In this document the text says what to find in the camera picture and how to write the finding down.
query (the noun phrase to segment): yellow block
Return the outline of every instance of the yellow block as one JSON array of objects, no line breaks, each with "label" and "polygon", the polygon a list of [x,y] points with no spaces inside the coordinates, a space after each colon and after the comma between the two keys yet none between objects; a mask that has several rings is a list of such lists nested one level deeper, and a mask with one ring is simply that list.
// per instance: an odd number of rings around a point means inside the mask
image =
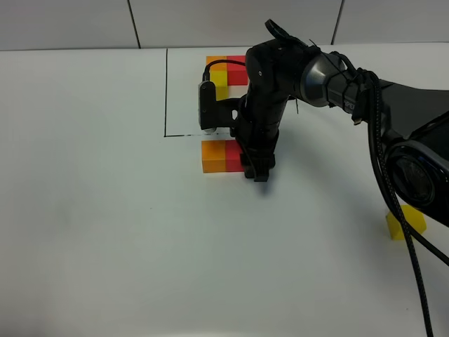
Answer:
[{"label": "yellow block", "polygon": [[204,173],[226,172],[226,141],[203,140],[201,158]]},{"label": "yellow block", "polygon": [[215,71],[210,72],[210,80],[215,86],[227,86],[227,71]]},{"label": "yellow block", "polygon": [[216,86],[215,93],[217,95],[216,100],[226,100],[229,98],[229,90],[227,86]]},{"label": "yellow block", "polygon": [[[206,57],[206,64],[208,65],[212,61],[226,60],[226,59],[227,59],[226,56],[207,56]],[[213,65],[210,70],[211,70],[211,72],[216,71],[216,70],[227,71],[227,63],[217,63],[216,65]]]},{"label": "yellow block", "polygon": [[[410,205],[402,205],[401,208],[410,226],[415,228],[418,233],[422,234],[427,229],[426,220],[424,219],[422,213]],[[392,240],[405,239],[401,224],[391,212],[387,215],[387,224]]]}]

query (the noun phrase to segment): red block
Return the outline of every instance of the red block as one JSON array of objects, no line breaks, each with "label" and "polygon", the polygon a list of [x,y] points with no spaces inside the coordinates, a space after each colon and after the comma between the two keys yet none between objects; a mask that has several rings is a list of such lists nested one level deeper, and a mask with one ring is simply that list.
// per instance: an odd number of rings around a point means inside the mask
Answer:
[{"label": "red block", "polygon": [[[245,63],[245,55],[234,55],[234,56],[227,56],[227,60],[233,60],[233,61],[240,61]],[[236,70],[244,70],[244,65],[235,65],[234,63],[227,63],[226,64],[228,70],[236,71]]]},{"label": "red block", "polygon": [[[244,55],[227,56],[228,60],[245,62]],[[246,68],[243,65],[235,65],[227,63],[227,85],[228,86],[247,86],[248,75],[246,74]]]},{"label": "red block", "polygon": [[226,172],[243,172],[240,164],[242,150],[235,140],[226,140],[224,146],[226,152]]}]

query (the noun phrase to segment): black cable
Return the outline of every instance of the black cable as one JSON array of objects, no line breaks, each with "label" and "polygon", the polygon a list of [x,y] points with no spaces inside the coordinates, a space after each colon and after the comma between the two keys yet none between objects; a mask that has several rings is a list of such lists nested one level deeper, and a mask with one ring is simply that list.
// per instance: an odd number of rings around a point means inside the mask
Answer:
[{"label": "black cable", "polygon": [[443,261],[449,267],[449,258],[447,257],[447,255],[445,255],[443,252],[441,252],[433,244],[428,242],[420,233],[418,233],[416,231],[415,228],[410,226],[410,224],[407,224],[407,225],[408,225],[408,230],[410,231],[410,234],[416,239],[416,241],[421,243],[421,245],[426,247],[431,253],[433,253],[437,258],[439,258],[441,261]]},{"label": "black cable", "polygon": [[357,70],[356,70],[355,66],[352,65],[351,61],[349,60],[349,58],[346,55],[340,54],[337,51],[333,51],[331,54],[337,56],[340,60],[342,60],[345,63],[346,67],[348,68],[348,72],[352,76],[357,75]]},{"label": "black cable", "polygon": [[375,155],[371,154],[371,163],[373,165],[373,170],[375,177],[381,193],[387,203],[390,211],[394,214],[396,219],[398,219],[401,224],[404,237],[406,239],[406,244],[408,248],[408,253],[412,262],[413,272],[415,273],[415,279],[418,287],[418,293],[420,295],[422,314],[424,317],[424,325],[427,333],[427,337],[433,337],[434,333],[432,331],[429,305],[427,303],[426,290],[424,287],[424,282],[422,280],[420,264],[417,259],[415,246],[413,245],[413,240],[410,234],[409,224],[406,221],[406,217],[402,212],[401,205],[398,202],[396,193],[391,184],[387,173],[387,166],[384,159],[384,151],[382,148],[381,139],[381,118],[382,118],[382,92],[380,89],[379,79],[373,72],[369,72],[369,77],[373,82],[374,96],[372,95],[372,109],[370,111],[370,123],[371,126],[368,127],[368,139],[370,143],[370,152],[374,150]]},{"label": "black cable", "polygon": [[242,65],[245,67],[245,62],[241,62],[241,61],[215,60],[215,61],[212,61],[211,63],[209,63],[208,65],[206,65],[206,67],[204,68],[203,81],[210,81],[210,67],[212,67],[213,65],[216,65],[218,63],[233,63],[235,65]]}]

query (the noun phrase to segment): wooden block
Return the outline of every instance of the wooden block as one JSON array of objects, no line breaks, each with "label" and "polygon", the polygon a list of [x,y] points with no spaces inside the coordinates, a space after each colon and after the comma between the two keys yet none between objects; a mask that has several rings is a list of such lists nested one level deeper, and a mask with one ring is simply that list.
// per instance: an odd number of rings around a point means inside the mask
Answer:
[{"label": "wooden block", "polygon": [[243,172],[240,163],[242,149],[235,140],[226,140],[226,172]]},{"label": "wooden block", "polygon": [[[228,60],[245,62],[244,55],[228,56]],[[235,65],[228,63],[227,65],[227,85],[228,86],[247,86],[248,75],[246,74],[246,68],[241,65]]]},{"label": "wooden block", "polygon": [[227,85],[228,86],[247,86],[248,75],[245,68],[243,70],[233,70],[227,72]]},{"label": "wooden block", "polygon": [[226,142],[224,140],[203,140],[201,160],[204,173],[226,172]]},{"label": "wooden block", "polygon": [[[402,205],[401,208],[410,226],[415,228],[418,233],[422,234],[427,229],[426,220],[424,219],[422,213],[417,209],[414,209],[410,205]],[[387,225],[392,240],[405,239],[401,224],[397,221],[397,219],[391,212],[389,212],[387,215]]]},{"label": "wooden block", "polygon": [[[207,56],[206,57],[206,64],[208,65],[209,63],[211,63],[212,61],[216,61],[216,60],[226,60],[227,56]],[[216,65],[213,65],[210,68],[211,71],[215,71],[215,70],[223,70],[226,71],[227,70],[227,63],[217,63]]]},{"label": "wooden block", "polygon": [[216,100],[226,100],[229,98],[229,90],[227,86],[215,87]]},{"label": "wooden block", "polygon": [[215,84],[215,86],[227,86],[227,72],[223,70],[211,71],[210,80]]},{"label": "wooden block", "polygon": [[[240,61],[245,63],[245,55],[232,55],[232,56],[227,56],[228,60],[233,60],[233,61]],[[233,63],[228,63],[227,64],[227,70],[228,71],[239,71],[239,70],[244,70],[245,66],[242,65],[235,65]]]}]

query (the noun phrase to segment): white table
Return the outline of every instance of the white table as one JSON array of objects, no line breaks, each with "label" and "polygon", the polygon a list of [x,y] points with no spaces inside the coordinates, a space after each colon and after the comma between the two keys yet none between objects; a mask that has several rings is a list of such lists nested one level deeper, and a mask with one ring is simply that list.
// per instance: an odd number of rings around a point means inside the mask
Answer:
[{"label": "white table", "polygon": [[[385,79],[449,87],[445,44],[336,48]],[[202,173],[204,57],[243,52],[169,50],[166,112],[165,50],[0,53],[4,331],[424,335],[366,126],[337,108],[289,105],[268,185]],[[449,253],[449,230],[428,227]],[[434,331],[447,336],[449,270],[417,251]]]}]

